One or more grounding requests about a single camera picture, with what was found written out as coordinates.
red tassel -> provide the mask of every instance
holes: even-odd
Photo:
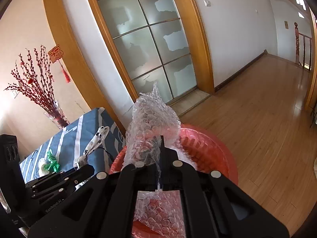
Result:
[[[70,77],[69,77],[67,71],[65,71],[64,67],[62,66],[62,64],[61,64],[61,62],[60,62],[59,60],[58,60],[58,62],[59,62],[60,65],[61,65],[61,68],[62,68],[62,70],[63,70],[63,74],[64,74],[64,76],[65,76],[66,82],[67,82],[67,83],[70,83],[70,82],[71,82],[71,79],[70,79]]]

wooden floor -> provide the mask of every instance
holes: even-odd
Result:
[[[292,235],[317,200],[317,126],[302,110],[308,72],[262,57],[181,117],[217,135],[232,152],[239,187]]]

wooden newel post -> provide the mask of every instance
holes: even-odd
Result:
[[[299,31],[298,31],[298,24],[294,22],[295,25],[295,36],[296,36],[296,59],[295,63],[299,64]]]

glass door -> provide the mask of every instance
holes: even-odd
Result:
[[[156,81],[165,103],[196,87],[191,54],[173,0],[97,0],[137,92]]]

bubble wrap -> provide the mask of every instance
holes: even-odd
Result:
[[[153,91],[141,94],[134,104],[132,122],[126,133],[127,150],[123,167],[143,161],[145,165],[155,163],[159,170],[160,135],[163,135],[165,147],[176,150],[180,160],[196,169],[196,164],[181,148],[179,133],[178,116],[171,107],[165,105],[154,84]],[[184,238],[180,192],[138,192],[134,221],[140,221],[160,235]]]

